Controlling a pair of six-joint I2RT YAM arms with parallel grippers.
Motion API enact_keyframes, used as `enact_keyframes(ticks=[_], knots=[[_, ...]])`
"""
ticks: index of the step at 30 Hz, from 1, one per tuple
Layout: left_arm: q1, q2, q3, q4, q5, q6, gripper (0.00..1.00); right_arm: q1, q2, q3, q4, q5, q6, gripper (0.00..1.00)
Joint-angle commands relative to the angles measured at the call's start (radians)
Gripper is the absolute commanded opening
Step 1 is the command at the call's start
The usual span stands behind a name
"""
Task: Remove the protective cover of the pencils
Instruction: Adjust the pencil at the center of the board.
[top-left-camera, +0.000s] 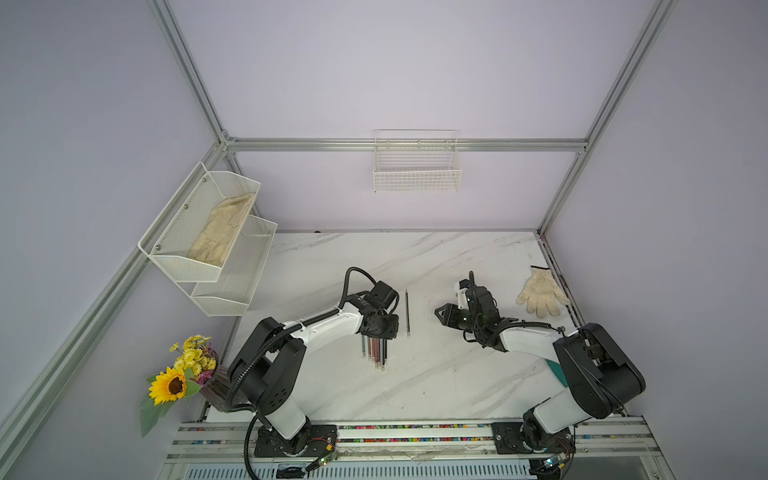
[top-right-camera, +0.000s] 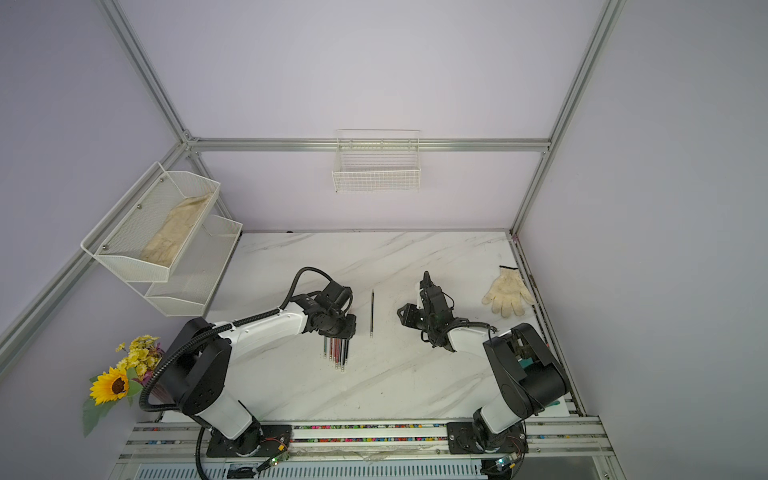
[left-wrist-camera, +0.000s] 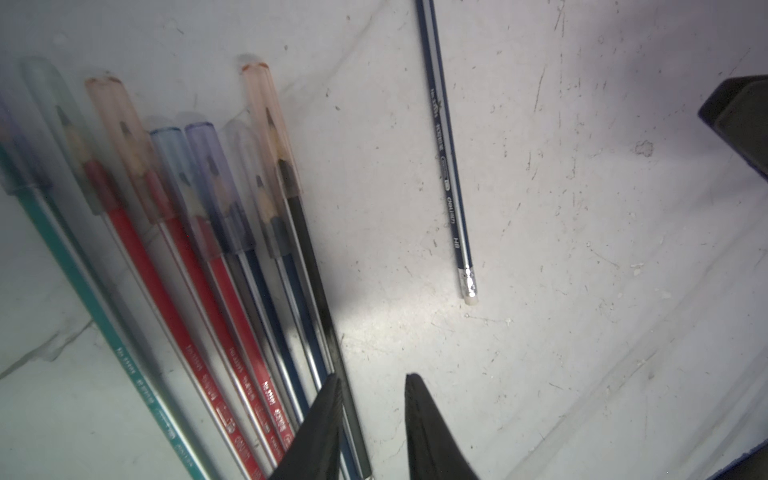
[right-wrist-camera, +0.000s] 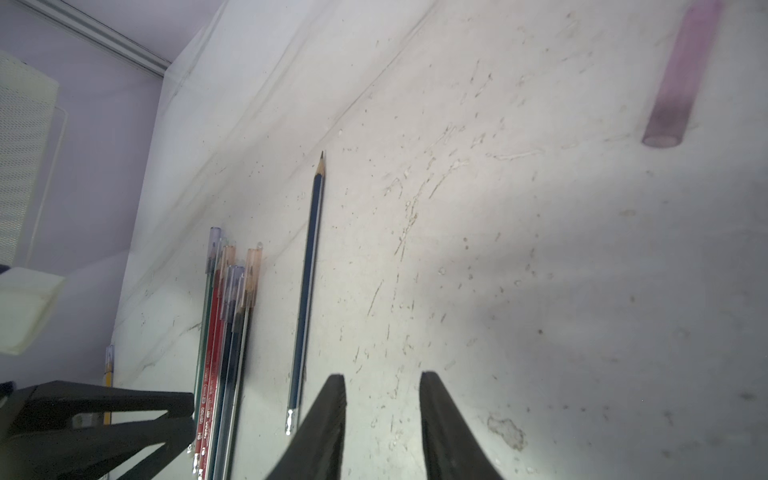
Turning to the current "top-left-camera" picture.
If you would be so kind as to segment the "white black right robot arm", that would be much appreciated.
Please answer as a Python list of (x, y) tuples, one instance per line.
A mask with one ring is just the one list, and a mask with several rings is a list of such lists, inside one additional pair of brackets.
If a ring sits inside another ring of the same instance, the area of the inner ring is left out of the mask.
[(503, 353), (546, 360), (564, 389), (527, 410), (520, 421), (492, 425), (501, 453), (566, 455), (573, 427), (624, 410), (646, 390), (646, 381), (607, 330), (588, 323), (568, 333), (543, 321), (503, 317), (491, 292), (473, 272), (457, 283), (457, 301), (435, 309), (440, 323), (458, 330), (469, 343)]

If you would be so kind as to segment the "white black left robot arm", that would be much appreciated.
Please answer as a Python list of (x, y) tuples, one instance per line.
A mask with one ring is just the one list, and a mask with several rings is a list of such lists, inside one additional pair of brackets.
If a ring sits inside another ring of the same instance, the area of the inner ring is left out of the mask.
[(368, 291), (343, 289), (339, 305), (308, 319), (261, 320), (227, 370), (224, 410), (251, 411), (266, 428), (268, 440), (277, 441), (288, 456), (299, 455), (309, 446), (311, 421), (292, 394), (306, 356), (355, 335), (395, 339), (398, 304), (398, 292), (376, 281)]

